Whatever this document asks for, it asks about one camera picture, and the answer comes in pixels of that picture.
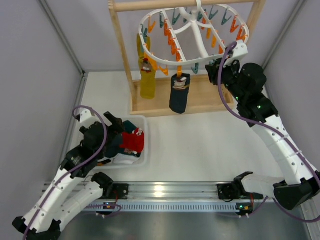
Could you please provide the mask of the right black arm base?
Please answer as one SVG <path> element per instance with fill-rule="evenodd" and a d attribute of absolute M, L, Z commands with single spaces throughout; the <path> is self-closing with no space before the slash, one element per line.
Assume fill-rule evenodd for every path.
<path fill-rule="evenodd" d="M 249 200 L 250 195 L 236 183 L 220 183 L 217 185 L 220 200 Z"/>

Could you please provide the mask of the white clip hanger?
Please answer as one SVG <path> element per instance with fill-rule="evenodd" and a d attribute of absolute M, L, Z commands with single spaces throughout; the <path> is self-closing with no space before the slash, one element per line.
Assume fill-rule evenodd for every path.
<path fill-rule="evenodd" d="M 150 37 L 150 50 L 146 43 L 143 46 L 144 57 L 155 71 L 168 75 L 168 67 L 181 72 L 190 66 L 197 74 L 202 63 L 222 57 L 232 42 L 247 43 L 250 29 L 230 5 L 213 4 L 153 10 L 141 20 L 137 34 L 142 43 Z"/>

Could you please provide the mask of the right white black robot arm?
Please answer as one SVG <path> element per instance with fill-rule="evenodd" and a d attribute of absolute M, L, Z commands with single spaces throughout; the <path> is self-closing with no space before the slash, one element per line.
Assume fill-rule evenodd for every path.
<path fill-rule="evenodd" d="M 247 171 L 233 180 L 240 196 L 260 194 L 274 198 L 286 210 L 293 210 L 320 192 L 319 171 L 304 158 L 286 128 L 278 110 L 263 94 L 267 82 L 262 67 L 256 63 L 240 66 L 238 60 L 222 69 L 221 60 L 205 69 L 209 81 L 224 86 L 237 101 L 239 117 L 260 137 L 278 164 L 282 177 L 270 177 Z"/>

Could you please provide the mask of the dark patterned sock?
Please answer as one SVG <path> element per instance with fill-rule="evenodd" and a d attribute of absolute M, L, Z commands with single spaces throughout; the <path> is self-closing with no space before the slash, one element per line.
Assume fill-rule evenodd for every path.
<path fill-rule="evenodd" d="M 120 133 L 117 136 L 115 136 L 112 142 L 107 146 L 104 156 L 106 158 L 114 158 L 119 153 L 120 145 L 122 144 L 123 135 Z"/>

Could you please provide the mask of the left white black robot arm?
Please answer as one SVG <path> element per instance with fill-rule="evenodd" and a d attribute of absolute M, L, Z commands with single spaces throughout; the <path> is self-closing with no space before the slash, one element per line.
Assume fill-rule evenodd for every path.
<path fill-rule="evenodd" d="M 65 155 L 54 179 L 34 207 L 12 222 L 24 240 L 57 240 L 74 217 L 113 191 L 114 181 L 105 173 L 98 172 L 80 192 L 68 198 L 98 165 L 98 161 L 106 156 L 113 139 L 125 130 L 121 118 L 108 111 L 104 117 L 110 121 L 110 126 L 91 110 L 84 110 L 76 116 L 83 140 Z"/>

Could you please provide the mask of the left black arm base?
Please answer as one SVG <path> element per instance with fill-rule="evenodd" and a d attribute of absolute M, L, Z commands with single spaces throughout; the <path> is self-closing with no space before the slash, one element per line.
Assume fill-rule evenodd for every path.
<path fill-rule="evenodd" d="M 129 184 L 114 183 L 103 191 L 102 200 L 127 200 L 129 193 Z"/>

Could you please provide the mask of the dark navy sock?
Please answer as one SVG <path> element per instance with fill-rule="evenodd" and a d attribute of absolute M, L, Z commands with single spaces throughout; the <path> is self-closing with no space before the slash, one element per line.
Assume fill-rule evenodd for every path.
<path fill-rule="evenodd" d="M 177 74 L 171 77 L 169 108 L 177 113 L 183 114 L 187 108 L 188 94 L 190 90 L 191 75 L 182 73 L 180 77 Z"/>

